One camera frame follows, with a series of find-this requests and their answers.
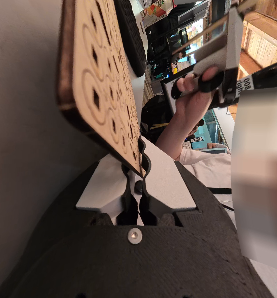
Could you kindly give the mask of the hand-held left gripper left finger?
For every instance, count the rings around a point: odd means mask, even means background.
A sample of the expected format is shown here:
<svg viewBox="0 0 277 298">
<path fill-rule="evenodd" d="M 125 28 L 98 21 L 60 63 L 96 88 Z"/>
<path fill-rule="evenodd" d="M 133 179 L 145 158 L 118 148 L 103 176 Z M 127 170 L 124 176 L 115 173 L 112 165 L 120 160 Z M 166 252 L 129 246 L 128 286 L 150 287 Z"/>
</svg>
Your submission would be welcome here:
<svg viewBox="0 0 277 298">
<path fill-rule="evenodd" d="M 78 210 L 108 214 L 114 224 L 136 225 L 138 203 L 134 198 L 136 174 L 110 154 L 102 158 L 89 179 Z"/>
</svg>

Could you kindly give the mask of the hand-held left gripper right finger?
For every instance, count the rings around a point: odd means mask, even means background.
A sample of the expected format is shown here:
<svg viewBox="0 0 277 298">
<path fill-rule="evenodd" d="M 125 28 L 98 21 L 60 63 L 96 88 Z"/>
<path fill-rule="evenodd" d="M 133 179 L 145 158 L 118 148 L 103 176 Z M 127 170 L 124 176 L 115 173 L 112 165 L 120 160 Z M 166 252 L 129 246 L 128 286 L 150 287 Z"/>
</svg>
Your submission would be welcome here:
<svg viewBox="0 0 277 298">
<path fill-rule="evenodd" d="M 145 170 L 139 215 L 144 225 L 157 225 L 164 214 L 197 209 L 173 158 L 145 137 L 138 140 L 141 166 Z"/>
</svg>

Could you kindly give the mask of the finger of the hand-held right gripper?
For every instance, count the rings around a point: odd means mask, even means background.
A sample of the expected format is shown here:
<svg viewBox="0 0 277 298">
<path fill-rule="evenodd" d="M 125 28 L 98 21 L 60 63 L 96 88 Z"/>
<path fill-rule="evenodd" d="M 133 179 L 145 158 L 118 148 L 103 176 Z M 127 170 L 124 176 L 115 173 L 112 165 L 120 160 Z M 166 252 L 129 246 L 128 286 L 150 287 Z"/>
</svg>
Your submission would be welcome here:
<svg viewBox="0 0 277 298">
<path fill-rule="evenodd" d="M 223 32 L 217 37 L 211 39 L 205 43 L 202 47 L 192 52 L 193 59 L 190 64 L 194 65 L 204 59 L 207 59 L 213 55 L 213 64 L 219 66 L 226 65 L 226 45 L 227 45 L 227 33 Z"/>
<path fill-rule="evenodd" d="M 231 7 L 228 13 L 226 70 L 239 66 L 243 28 L 243 17 L 238 13 L 237 7 Z"/>
</svg>

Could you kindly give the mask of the thin wooden stick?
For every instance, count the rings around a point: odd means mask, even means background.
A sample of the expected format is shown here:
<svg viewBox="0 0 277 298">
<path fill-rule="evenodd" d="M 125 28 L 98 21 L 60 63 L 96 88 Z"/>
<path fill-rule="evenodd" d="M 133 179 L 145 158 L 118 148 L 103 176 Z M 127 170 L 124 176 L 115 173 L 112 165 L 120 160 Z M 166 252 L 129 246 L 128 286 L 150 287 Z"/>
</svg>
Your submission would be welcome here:
<svg viewBox="0 0 277 298">
<path fill-rule="evenodd" d="M 188 42 L 184 43 L 180 48 L 174 50 L 172 52 L 172 55 L 175 55 L 176 53 L 182 51 L 184 48 L 192 44 L 195 40 L 212 32 L 213 30 L 220 27 L 221 25 L 224 25 L 224 23 L 226 23 L 227 25 L 226 28 L 228 30 L 232 24 L 235 24 L 237 22 L 237 20 L 239 19 L 243 20 L 245 14 L 253 11 L 255 9 L 256 3 L 257 3 L 257 0 L 247 0 L 247 1 L 243 1 L 238 6 L 231 7 L 226 15 L 224 15 L 218 21 L 212 23 L 210 26 L 203 29 L 202 32 L 200 32 L 193 38 L 189 39 Z"/>
</svg>

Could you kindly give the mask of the laser-cut wooden parts sheet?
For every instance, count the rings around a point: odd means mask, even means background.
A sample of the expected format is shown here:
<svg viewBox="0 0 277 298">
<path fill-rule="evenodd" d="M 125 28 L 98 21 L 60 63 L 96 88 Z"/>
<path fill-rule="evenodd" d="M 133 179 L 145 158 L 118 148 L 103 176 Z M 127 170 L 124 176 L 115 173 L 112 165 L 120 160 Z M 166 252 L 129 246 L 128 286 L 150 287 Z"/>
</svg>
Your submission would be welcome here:
<svg viewBox="0 0 277 298">
<path fill-rule="evenodd" d="M 76 129 L 143 177 L 140 128 L 122 39 L 122 1 L 63 1 L 57 104 Z"/>
</svg>

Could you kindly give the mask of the person's right hand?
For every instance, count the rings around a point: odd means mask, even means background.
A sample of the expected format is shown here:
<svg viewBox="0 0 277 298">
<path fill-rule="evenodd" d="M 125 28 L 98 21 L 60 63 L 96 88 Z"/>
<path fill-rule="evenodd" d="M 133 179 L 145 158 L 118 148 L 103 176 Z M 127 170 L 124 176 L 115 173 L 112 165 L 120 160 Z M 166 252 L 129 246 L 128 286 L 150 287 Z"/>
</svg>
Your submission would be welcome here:
<svg viewBox="0 0 277 298">
<path fill-rule="evenodd" d="M 204 93 L 197 91 L 193 93 L 196 87 L 195 76 L 192 73 L 180 78 L 177 87 L 180 91 L 189 91 L 189 94 L 176 100 L 175 117 L 178 125 L 185 130 L 191 131 L 193 127 L 205 115 L 210 103 L 212 102 L 214 92 Z"/>
</svg>

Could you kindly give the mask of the person's white shirt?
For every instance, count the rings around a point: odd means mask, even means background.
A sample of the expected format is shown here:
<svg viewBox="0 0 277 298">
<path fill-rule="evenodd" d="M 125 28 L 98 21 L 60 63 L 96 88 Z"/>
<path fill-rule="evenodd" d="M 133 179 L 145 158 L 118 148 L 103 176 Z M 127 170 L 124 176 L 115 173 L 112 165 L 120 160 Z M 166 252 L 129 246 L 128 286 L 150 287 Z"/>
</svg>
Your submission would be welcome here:
<svg viewBox="0 0 277 298">
<path fill-rule="evenodd" d="M 230 154 L 182 149 L 176 161 L 185 166 L 207 188 L 231 188 Z M 250 262 L 272 296 L 277 297 L 277 269 L 254 260 Z"/>
</svg>

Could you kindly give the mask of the orange juice carton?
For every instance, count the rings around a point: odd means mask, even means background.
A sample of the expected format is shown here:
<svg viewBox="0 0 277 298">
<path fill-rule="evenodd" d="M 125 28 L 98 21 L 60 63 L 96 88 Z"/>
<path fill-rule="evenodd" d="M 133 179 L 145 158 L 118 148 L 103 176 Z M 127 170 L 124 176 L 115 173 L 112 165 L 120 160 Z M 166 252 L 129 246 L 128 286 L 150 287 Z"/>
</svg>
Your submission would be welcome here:
<svg viewBox="0 0 277 298">
<path fill-rule="evenodd" d="M 140 12 L 144 28 L 167 17 L 174 8 L 174 0 L 158 0 Z"/>
</svg>

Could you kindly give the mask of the black backpack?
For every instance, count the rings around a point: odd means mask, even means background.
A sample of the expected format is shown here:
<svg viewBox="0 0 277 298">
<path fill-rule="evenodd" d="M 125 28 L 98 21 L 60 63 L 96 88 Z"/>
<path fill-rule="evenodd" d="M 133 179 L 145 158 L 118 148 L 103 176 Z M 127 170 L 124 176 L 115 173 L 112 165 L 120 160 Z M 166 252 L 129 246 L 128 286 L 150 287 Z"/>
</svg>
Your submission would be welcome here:
<svg viewBox="0 0 277 298">
<path fill-rule="evenodd" d="M 141 110 L 140 132 L 151 143 L 156 144 L 159 136 L 173 117 L 169 101 L 164 95 L 151 98 Z"/>
</svg>

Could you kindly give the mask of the black ribbed wrist pad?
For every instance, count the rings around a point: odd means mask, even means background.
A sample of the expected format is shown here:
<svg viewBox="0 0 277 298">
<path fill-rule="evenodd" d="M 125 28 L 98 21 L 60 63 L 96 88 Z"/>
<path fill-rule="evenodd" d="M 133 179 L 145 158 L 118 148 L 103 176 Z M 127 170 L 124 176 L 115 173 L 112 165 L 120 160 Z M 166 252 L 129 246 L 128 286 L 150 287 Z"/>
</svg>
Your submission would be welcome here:
<svg viewBox="0 0 277 298">
<path fill-rule="evenodd" d="M 129 0 L 114 0 L 123 47 L 137 77 L 146 69 L 146 54 L 136 18 Z"/>
</svg>

